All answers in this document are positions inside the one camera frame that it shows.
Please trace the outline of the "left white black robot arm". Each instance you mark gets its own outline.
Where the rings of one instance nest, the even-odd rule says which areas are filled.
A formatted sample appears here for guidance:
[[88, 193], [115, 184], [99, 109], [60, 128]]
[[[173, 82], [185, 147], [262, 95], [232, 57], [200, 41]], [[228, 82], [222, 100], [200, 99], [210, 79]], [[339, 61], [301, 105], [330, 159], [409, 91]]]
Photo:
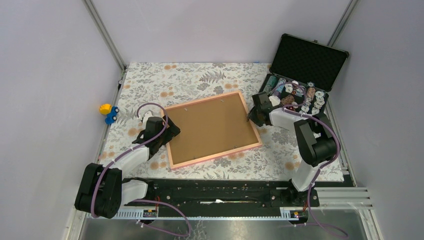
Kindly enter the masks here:
[[145, 128], [132, 142], [134, 145], [107, 164], [88, 164], [82, 175], [74, 207], [94, 218], [113, 218], [122, 205], [138, 200], [148, 206], [155, 192], [143, 180], [125, 180], [127, 173], [150, 160], [159, 149], [180, 134], [180, 128], [166, 116], [143, 120]]

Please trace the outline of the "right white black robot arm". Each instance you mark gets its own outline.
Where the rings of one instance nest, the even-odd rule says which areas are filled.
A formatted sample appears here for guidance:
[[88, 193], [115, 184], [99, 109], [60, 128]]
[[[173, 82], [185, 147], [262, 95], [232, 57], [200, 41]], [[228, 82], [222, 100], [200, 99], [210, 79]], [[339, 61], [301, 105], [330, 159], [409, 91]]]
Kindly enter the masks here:
[[305, 191], [312, 188], [323, 167], [334, 162], [341, 150], [340, 142], [327, 115], [314, 115], [290, 110], [287, 106], [273, 106], [266, 92], [252, 95], [253, 108], [247, 119], [257, 126], [276, 126], [295, 133], [301, 163], [291, 179], [292, 189], [287, 201], [293, 206], [306, 199]]

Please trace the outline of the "brown poker chip stack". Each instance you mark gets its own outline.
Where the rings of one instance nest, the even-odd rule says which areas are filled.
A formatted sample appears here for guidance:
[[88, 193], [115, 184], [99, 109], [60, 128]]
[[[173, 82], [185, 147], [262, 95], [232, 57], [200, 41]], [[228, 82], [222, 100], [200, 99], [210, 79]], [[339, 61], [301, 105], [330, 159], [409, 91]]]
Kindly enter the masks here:
[[285, 106], [285, 105], [291, 105], [294, 101], [295, 101], [295, 98], [293, 95], [287, 95], [286, 97], [282, 98], [280, 102], [283, 106]]

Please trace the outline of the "green poker chip stack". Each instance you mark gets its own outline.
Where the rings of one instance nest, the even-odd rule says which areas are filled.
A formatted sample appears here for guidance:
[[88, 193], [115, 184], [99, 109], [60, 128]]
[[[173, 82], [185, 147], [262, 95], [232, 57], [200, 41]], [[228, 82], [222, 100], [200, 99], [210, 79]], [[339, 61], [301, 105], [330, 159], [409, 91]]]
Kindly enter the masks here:
[[268, 78], [268, 81], [265, 84], [265, 87], [264, 87], [263, 91], [268, 94], [276, 86], [277, 82], [278, 82], [277, 77], [274, 76], [274, 75], [271, 75]]

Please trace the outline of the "floral patterned table mat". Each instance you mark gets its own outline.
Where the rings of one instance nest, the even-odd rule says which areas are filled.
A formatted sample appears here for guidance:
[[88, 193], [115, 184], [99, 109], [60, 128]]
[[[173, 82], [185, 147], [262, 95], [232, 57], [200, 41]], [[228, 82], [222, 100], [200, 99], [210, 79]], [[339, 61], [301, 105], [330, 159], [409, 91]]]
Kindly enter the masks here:
[[[136, 111], [159, 115], [161, 107], [240, 91], [248, 107], [268, 73], [266, 63], [131, 63], [117, 106], [117, 121], [109, 129], [101, 164], [108, 164], [127, 150], [143, 129]], [[301, 164], [296, 136], [275, 126], [258, 129], [263, 145], [248, 151], [171, 169], [162, 147], [129, 176], [168, 179], [287, 181]]]

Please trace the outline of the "yellow and blue toy car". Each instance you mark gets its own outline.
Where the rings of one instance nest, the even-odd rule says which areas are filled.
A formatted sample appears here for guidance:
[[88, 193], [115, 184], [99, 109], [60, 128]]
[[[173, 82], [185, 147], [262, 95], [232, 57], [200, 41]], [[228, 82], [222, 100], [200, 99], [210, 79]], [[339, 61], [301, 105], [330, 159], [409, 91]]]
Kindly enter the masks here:
[[117, 115], [120, 109], [117, 106], [105, 103], [99, 107], [99, 113], [105, 116], [105, 123], [111, 125], [117, 121]]

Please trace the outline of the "pink poker chip stack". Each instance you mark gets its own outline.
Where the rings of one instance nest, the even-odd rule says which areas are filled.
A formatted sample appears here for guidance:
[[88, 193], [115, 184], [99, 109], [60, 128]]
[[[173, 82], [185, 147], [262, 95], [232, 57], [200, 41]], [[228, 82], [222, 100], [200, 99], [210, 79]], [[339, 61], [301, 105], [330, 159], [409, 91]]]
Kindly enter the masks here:
[[305, 97], [307, 102], [312, 102], [315, 97], [316, 89], [314, 87], [308, 87]]

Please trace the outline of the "black poker chip case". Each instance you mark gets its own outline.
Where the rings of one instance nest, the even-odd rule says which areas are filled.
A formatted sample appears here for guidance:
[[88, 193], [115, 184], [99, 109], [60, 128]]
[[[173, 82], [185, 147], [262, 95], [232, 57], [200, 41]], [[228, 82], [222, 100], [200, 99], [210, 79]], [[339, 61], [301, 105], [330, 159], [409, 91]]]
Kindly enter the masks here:
[[[309, 115], [322, 113], [327, 105], [329, 92], [349, 56], [346, 50], [284, 33], [259, 91], [264, 92], [269, 77], [274, 75], [278, 81], [268, 93], [269, 96], [278, 85], [285, 82], [286, 85], [278, 89], [277, 95], [280, 99], [288, 95], [294, 96], [295, 101], [291, 105], [297, 107], [290, 107], [292, 111]], [[309, 87], [316, 89], [312, 102], [306, 101]]]

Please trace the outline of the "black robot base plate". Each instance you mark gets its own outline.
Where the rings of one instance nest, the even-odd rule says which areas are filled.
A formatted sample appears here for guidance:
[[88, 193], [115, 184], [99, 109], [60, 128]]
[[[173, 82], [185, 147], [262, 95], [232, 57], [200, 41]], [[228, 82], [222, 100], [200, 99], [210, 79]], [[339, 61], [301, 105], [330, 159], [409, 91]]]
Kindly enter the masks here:
[[125, 178], [101, 184], [95, 202], [87, 200], [87, 212], [108, 219], [124, 205], [124, 185], [146, 184], [144, 199], [130, 197], [128, 206], [153, 207], [160, 217], [179, 214], [158, 202], [170, 204], [188, 217], [275, 217], [279, 207], [319, 207], [317, 190], [297, 192], [290, 181], [186, 180], [159, 178]]

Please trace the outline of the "left aluminium corner post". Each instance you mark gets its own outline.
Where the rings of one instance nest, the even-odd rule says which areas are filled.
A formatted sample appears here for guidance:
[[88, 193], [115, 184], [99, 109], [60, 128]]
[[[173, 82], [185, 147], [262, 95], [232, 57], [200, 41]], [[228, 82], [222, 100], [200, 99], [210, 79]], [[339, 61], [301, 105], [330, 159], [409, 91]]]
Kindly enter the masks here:
[[123, 60], [121, 54], [119, 53], [118, 48], [116, 47], [109, 31], [107, 30], [106, 25], [104, 24], [96, 6], [95, 3], [92, 0], [82, 0], [84, 3], [88, 14], [91, 16], [95, 26], [97, 27], [106, 47], [108, 48], [109, 52], [111, 53], [112, 58], [116, 62], [119, 69], [124, 72], [127, 69], [127, 65], [125, 61]]

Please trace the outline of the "aluminium corner post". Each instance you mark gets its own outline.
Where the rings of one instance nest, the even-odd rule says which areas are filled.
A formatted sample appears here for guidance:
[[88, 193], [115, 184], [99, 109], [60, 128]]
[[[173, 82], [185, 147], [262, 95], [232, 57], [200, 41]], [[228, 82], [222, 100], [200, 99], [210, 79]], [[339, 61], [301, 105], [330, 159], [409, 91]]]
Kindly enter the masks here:
[[127, 65], [125, 61], [123, 60], [121, 54], [119, 53], [118, 48], [116, 47], [109, 31], [107, 30], [106, 25], [104, 24], [96, 6], [95, 3], [92, 0], [82, 0], [84, 3], [88, 14], [91, 16], [95, 26], [97, 27], [106, 47], [108, 48], [109, 52], [111, 53], [112, 58], [116, 62], [119, 69], [124, 72], [127, 69]]
[[351, 18], [352, 14], [354, 13], [357, 5], [360, 3], [360, 0], [350, 0], [347, 4], [347, 7], [345, 8], [340, 20], [338, 21], [330, 39], [327, 42], [328, 47], [334, 47], [342, 35], [344, 29], [346, 28], [349, 19]]

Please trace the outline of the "right aluminium corner post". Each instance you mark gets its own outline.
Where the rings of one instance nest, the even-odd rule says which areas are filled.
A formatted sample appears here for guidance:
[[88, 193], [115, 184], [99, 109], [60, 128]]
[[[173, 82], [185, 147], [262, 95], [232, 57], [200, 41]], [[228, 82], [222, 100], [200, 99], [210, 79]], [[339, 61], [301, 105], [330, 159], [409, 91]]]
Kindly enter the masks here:
[[344, 29], [346, 28], [349, 19], [351, 18], [352, 14], [354, 13], [357, 5], [360, 3], [360, 0], [350, 0], [347, 4], [347, 7], [345, 8], [340, 20], [338, 21], [330, 39], [327, 42], [328, 47], [334, 47], [342, 35]]

